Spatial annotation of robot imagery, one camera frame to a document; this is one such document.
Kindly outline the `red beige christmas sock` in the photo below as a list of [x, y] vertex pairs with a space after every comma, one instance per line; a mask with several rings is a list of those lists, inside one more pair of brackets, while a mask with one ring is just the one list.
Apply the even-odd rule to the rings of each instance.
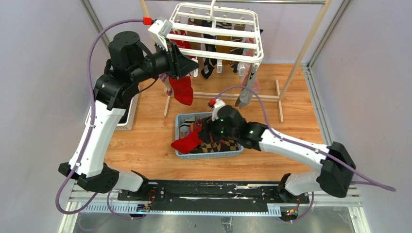
[[170, 85], [174, 98], [181, 104], [190, 106], [193, 103], [194, 92], [191, 85], [190, 76], [184, 76], [180, 79], [169, 77]]

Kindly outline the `white plastic sock hanger frame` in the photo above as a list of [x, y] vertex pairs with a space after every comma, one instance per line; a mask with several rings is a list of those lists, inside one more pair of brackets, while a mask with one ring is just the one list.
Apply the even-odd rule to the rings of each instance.
[[[264, 58], [259, 20], [256, 12], [246, 9], [230, 8], [215, 6], [216, 1], [210, 4], [198, 4], [183, 2], [176, 5], [170, 21], [173, 23], [173, 30], [181, 30], [186, 33], [208, 34], [216, 37], [208, 39], [204, 37], [195, 37], [190, 35], [168, 34], [169, 40], [178, 40], [200, 44], [214, 44], [221, 46], [238, 47], [253, 51], [253, 55], [233, 55], [227, 53], [210, 52], [194, 49], [181, 49], [181, 52], [187, 56], [212, 58], [217, 60], [230, 60], [236, 62], [250, 63], [260, 65]], [[199, 19], [211, 21], [211, 27], [189, 25], [188, 23], [177, 22], [178, 18], [186, 17], [188, 19]], [[225, 29], [225, 24], [245, 24], [244, 31]], [[218, 40], [218, 35], [243, 37], [243, 42], [231, 42]]]

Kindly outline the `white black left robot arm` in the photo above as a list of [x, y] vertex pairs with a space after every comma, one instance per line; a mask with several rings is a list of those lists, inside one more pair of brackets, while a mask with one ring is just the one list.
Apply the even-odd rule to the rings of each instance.
[[147, 179], [133, 171], [109, 167], [105, 155], [112, 135], [139, 93], [139, 83], [166, 74], [178, 79], [198, 68], [198, 63], [185, 56], [175, 42], [167, 40], [164, 49], [151, 53], [136, 32], [115, 35], [109, 43], [110, 58], [103, 75], [93, 88], [94, 103], [88, 126], [73, 157], [60, 164], [59, 172], [77, 180], [84, 190], [107, 193], [112, 189], [130, 191], [137, 200], [148, 197]]

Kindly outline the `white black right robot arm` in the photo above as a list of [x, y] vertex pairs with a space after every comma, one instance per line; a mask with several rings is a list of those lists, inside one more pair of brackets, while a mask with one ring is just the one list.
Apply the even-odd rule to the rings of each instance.
[[282, 134], [266, 124], [246, 121], [237, 109], [226, 104], [203, 119], [198, 136], [205, 143], [234, 139], [244, 148], [283, 155], [311, 167], [310, 172], [282, 177], [275, 195], [283, 202], [314, 191], [344, 198], [356, 169], [343, 144], [316, 144]]

